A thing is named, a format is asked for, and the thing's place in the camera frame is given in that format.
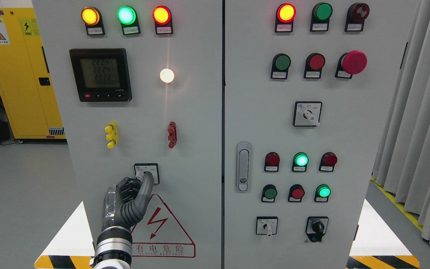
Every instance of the green indicator light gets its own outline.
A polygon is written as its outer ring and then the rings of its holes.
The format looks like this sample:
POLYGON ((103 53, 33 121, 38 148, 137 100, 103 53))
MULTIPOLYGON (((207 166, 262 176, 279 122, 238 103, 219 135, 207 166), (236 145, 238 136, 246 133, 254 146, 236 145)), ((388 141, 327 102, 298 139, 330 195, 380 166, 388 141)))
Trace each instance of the green indicator light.
POLYGON ((316 9, 315 17, 318 21, 328 20, 333 14, 333 7, 328 3, 323 3, 316 9))
POLYGON ((267 189, 265 191, 265 197, 268 199, 273 199, 276 197, 276 195, 277 195, 277 192, 275 189, 267 189))
POLYGON ((278 58, 276 58, 275 66, 279 70, 285 70, 288 67, 290 67, 291 63, 292 63, 292 61, 290 60, 290 58, 288 56, 281 55, 281 56, 278 56, 278 58))
POLYGON ((330 196, 330 194, 331 194, 331 189, 328 185, 321 185, 318 187, 318 195, 320 197, 326 198, 330 196))
POLYGON ((117 11, 117 17, 119 18, 119 21, 121 21, 121 24, 130 25, 135 22, 137 16, 133 8, 129 6, 122 6, 117 11))
POLYGON ((295 164, 298 166, 305 166, 308 164, 308 155, 306 153, 298 153, 295 155, 295 164))

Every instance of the white indicator light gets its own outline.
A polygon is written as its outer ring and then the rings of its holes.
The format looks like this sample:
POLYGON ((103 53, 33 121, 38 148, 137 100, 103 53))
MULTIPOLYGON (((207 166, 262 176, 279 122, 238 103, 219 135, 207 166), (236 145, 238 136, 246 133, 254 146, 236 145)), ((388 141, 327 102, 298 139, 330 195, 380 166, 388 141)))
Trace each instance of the white indicator light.
POLYGON ((169 68, 164 68, 160 71, 160 79, 165 83, 170 83, 174 81, 174 72, 169 68))

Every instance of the robotic hand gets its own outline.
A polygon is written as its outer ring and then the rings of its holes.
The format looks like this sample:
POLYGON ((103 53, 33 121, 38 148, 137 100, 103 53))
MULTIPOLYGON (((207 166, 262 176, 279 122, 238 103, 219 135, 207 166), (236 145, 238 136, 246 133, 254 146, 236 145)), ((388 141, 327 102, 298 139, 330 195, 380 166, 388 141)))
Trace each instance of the robotic hand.
POLYGON ((89 262, 94 269, 130 269, 132 235, 129 229, 139 223, 147 211, 154 177, 151 172, 125 177, 107 188, 102 215, 102 233, 96 253, 89 262))

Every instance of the lightning bolt symbol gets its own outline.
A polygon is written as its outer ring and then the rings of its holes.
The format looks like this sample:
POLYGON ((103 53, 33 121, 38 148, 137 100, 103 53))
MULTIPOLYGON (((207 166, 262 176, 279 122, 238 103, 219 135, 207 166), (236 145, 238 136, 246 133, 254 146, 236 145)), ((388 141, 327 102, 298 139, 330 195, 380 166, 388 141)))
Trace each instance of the lightning bolt symbol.
POLYGON ((157 235, 156 235, 157 231, 159 231, 159 229, 162 227, 162 225, 164 225, 164 223, 165 223, 165 222, 167 221, 167 219, 168 219, 168 218, 165 218, 165 219, 161 219, 161 220, 153 221, 153 220, 154 220, 154 218, 155 218, 155 216, 157 216, 157 214, 160 212, 160 210, 161 210, 161 209, 162 209, 162 208, 157 207, 157 209, 155 210, 154 214, 152 215, 152 217, 150 218, 149 222, 147 223, 147 225, 150 225, 150 224, 154 224, 154 223, 160 222, 159 228, 157 228, 157 230, 155 230, 155 232, 154 232, 154 233, 150 234, 150 238, 151 238, 151 239, 157 236, 157 235))

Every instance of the yellow terminal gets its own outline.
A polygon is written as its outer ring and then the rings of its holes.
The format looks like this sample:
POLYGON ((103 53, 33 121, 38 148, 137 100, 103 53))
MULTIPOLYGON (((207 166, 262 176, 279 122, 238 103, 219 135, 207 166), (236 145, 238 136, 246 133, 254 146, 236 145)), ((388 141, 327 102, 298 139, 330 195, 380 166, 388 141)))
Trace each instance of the yellow terminal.
POLYGON ((107 148, 114 148, 114 146, 119 142, 119 137, 117 135, 117 124, 112 121, 104 128, 104 131, 107 133, 106 140, 109 140, 107 148))

